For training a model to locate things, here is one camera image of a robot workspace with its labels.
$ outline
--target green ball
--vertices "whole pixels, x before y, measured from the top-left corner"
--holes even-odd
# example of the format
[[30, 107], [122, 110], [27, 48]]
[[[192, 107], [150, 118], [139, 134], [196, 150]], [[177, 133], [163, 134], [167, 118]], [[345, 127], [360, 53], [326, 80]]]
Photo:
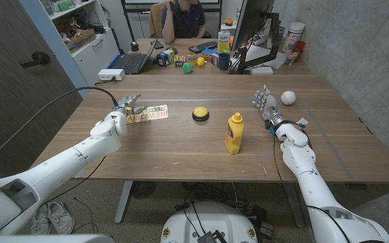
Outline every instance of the green ball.
[[192, 71], [192, 69], [193, 69], [193, 66], [191, 64], [189, 64], [189, 63], [184, 63], [184, 65], [182, 66], [182, 70], [186, 74], [190, 73]]

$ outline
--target mustard bottle cap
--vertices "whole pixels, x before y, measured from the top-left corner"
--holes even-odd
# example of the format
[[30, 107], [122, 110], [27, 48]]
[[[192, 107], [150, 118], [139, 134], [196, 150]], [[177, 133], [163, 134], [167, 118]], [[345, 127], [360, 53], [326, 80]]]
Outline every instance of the mustard bottle cap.
[[242, 122], [242, 116], [239, 114], [239, 112], [232, 116], [232, 122], [235, 124], [240, 124]]

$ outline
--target door handle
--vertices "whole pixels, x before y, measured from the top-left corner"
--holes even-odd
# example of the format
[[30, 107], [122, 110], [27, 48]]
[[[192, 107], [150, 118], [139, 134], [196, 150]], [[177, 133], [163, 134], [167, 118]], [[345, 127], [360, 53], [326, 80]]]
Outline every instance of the door handle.
[[20, 65], [23, 68], [29, 68], [29, 67], [32, 67], [35, 65], [45, 65], [51, 61], [51, 58], [46, 53], [44, 53], [42, 51], [35, 51], [32, 54], [32, 60], [34, 60], [34, 61], [30, 61], [27, 63], [21, 63]]
[[100, 45], [100, 43], [102, 43], [102, 42], [103, 42], [103, 39], [100, 39], [100, 41], [97, 44], [93, 45], [93, 48], [98, 47]]

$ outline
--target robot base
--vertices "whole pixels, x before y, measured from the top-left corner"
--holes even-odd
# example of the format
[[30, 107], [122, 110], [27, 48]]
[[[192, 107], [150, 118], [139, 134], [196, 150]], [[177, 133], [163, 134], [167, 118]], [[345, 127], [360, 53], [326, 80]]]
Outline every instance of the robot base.
[[[257, 243], [253, 224], [242, 213], [220, 202], [195, 202], [194, 207], [206, 232], [218, 230], [224, 233], [226, 242]], [[201, 225], [197, 219], [195, 210], [190, 207], [185, 209], [187, 217], [192, 221], [197, 232], [203, 236]], [[184, 211], [178, 211], [165, 223], [161, 233], [161, 243], [197, 243], [198, 237], [193, 226], [184, 215]]]

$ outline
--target yellow mustard bottle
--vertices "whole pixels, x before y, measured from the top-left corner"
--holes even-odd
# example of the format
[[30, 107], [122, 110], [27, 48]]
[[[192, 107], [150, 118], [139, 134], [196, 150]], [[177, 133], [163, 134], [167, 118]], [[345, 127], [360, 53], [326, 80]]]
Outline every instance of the yellow mustard bottle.
[[242, 116], [237, 112], [228, 120], [228, 131], [224, 141], [226, 149], [231, 155], [237, 154], [240, 150], [243, 129], [244, 122]]

